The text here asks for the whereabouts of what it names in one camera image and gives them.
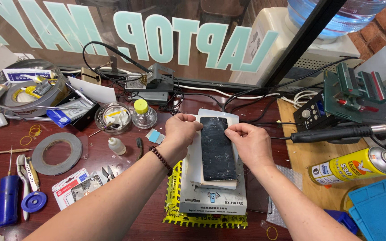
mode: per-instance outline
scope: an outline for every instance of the blue silicone mat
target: blue silicone mat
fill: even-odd
[[[386,241],[386,179],[350,192],[349,212],[368,241]]]

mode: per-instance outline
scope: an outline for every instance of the blue screwdriver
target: blue screwdriver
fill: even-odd
[[[1,178],[0,183],[0,227],[17,222],[17,194],[19,192],[19,176],[11,175],[11,159],[8,175]]]

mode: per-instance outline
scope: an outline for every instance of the falcon 530 spray can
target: falcon 530 spray can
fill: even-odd
[[[310,179],[319,185],[355,181],[386,175],[386,150],[371,147],[336,157],[308,168]]]

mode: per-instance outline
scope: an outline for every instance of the yellow cap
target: yellow cap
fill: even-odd
[[[147,101],[143,99],[139,99],[133,103],[133,107],[135,107],[135,111],[138,114],[145,114],[148,111],[148,104]]]

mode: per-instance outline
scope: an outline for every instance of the black control panel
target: black control panel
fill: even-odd
[[[339,117],[328,114],[324,111],[324,93],[319,92],[311,100],[294,112],[294,120],[301,126],[297,126],[297,131],[310,129],[325,129],[333,127],[338,123],[346,122]]]

